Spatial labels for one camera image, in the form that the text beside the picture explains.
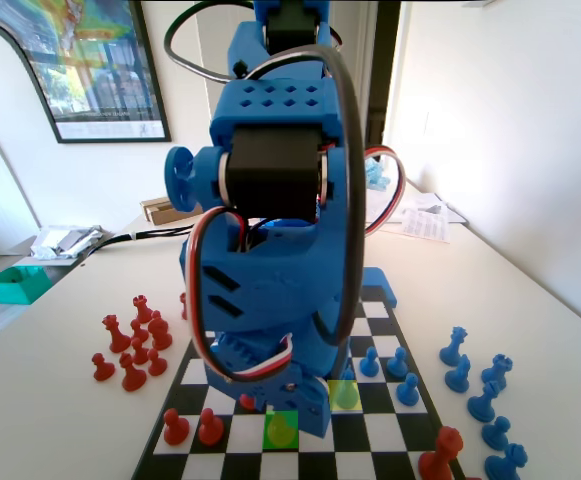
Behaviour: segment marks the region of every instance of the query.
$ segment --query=blue robotic arm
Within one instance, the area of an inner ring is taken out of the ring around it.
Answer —
[[[330,419],[325,380],[347,362],[365,226],[359,115],[329,46],[328,8],[254,2],[256,21],[239,26],[228,52],[241,78],[195,70],[227,82],[213,146],[194,157],[175,147],[165,168],[175,208],[206,212],[180,262],[210,385],[258,409],[298,410],[299,428],[317,436]],[[250,218],[268,221],[250,228]]]

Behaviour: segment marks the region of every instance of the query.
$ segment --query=green container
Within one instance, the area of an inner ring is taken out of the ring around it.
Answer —
[[[0,303],[30,305],[52,287],[43,267],[10,267],[0,273]]]

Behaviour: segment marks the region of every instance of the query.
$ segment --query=blue pawn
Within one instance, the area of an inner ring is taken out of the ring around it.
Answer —
[[[395,377],[405,377],[408,373],[408,365],[406,365],[406,349],[398,347],[394,352],[394,357],[388,360],[388,372]]]
[[[484,469],[489,480],[519,480],[517,467],[523,468],[528,463],[528,454],[521,445],[511,443],[506,447],[504,458],[492,455],[486,458]]]
[[[361,359],[359,365],[361,373],[366,377],[375,377],[379,373],[379,362],[377,362],[377,349],[369,347],[366,351],[366,358]]]
[[[510,370],[512,370],[512,360],[500,353],[492,359],[492,367],[486,368],[481,372],[481,380],[483,380],[483,383],[494,380],[499,384],[499,388],[503,390],[506,388],[505,374]]]
[[[507,431],[510,430],[510,420],[506,417],[497,417],[494,425],[484,425],[481,429],[481,438],[490,448],[503,451],[508,446]]]
[[[470,371],[470,360],[468,360],[467,355],[461,355],[461,360],[459,360],[459,366],[456,370],[450,370],[446,373],[446,385],[450,387],[450,390],[457,393],[465,393],[470,388],[470,382],[468,381],[468,372]]]
[[[417,392],[417,385],[419,384],[419,377],[414,373],[406,375],[405,383],[397,385],[397,398],[401,403],[408,407],[413,407],[419,401],[419,392]]]
[[[459,345],[463,343],[463,339],[468,336],[463,327],[454,327],[452,335],[450,335],[450,345],[444,347],[439,352],[439,358],[443,363],[449,367],[456,367],[459,365]]]
[[[492,399],[499,395],[499,384],[488,382],[483,386],[483,395],[480,397],[470,397],[468,400],[468,411],[470,415],[483,423],[489,423],[494,419],[494,408]]]

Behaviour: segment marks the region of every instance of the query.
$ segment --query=red chess piece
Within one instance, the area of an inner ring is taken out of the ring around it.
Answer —
[[[223,421],[216,417],[211,408],[205,408],[201,412],[201,427],[199,427],[199,440],[204,445],[211,447],[223,436]]]
[[[132,340],[132,348],[134,348],[134,355],[132,362],[135,365],[143,365],[148,361],[148,349],[141,346],[141,340],[135,338]]]
[[[119,331],[119,322],[116,315],[106,315],[101,322],[106,326],[106,330],[112,335],[110,351],[112,353],[121,353],[130,346],[130,337]]]
[[[249,397],[245,393],[239,397],[239,403],[246,410],[254,410],[255,409],[254,397]]]
[[[114,364],[106,362],[100,353],[95,353],[92,356],[92,363],[97,366],[97,370],[94,372],[94,379],[97,382],[109,379],[114,373]]]
[[[141,340],[141,343],[145,342],[148,338],[150,338],[150,333],[148,333],[147,330],[144,330],[143,328],[141,328],[141,322],[138,319],[134,319],[130,322],[130,326],[132,327],[132,330],[134,331],[134,334],[132,335],[132,338],[138,338],[139,340]]]
[[[150,366],[148,367],[148,373],[153,377],[158,377],[168,368],[168,362],[165,358],[159,358],[159,352],[154,348],[151,348],[148,352],[148,358],[150,359]]]
[[[148,308],[148,299],[143,295],[134,297],[132,304],[137,307],[137,320],[141,323],[148,323],[152,319],[152,310]]]
[[[426,452],[419,457],[419,474],[422,480],[452,480],[452,471],[448,463],[457,458],[463,448],[459,430],[441,427],[436,445],[436,452]]]
[[[186,293],[185,292],[183,292],[181,295],[179,295],[179,300],[183,304],[183,310],[181,310],[181,318],[183,318],[184,320],[187,320],[188,316],[186,315]]]
[[[163,422],[166,424],[163,439],[168,445],[179,445],[188,437],[190,422],[179,417],[175,408],[166,410],[166,413],[163,414]]]
[[[134,392],[140,389],[144,383],[146,383],[146,372],[143,370],[137,370],[132,364],[132,355],[129,353],[122,353],[119,363],[123,368],[126,369],[126,376],[123,377],[121,386],[126,392]]]
[[[152,334],[152,346],[157,350],[165,350],[172,345],[172,335],[168,333],[168,322],[161,318],[157,310],[152,314],[148,331]]]

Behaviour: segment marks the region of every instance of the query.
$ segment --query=framed poster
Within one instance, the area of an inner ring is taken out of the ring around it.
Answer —
[[[0,0],[60,143],[169,142],[141,2]]]

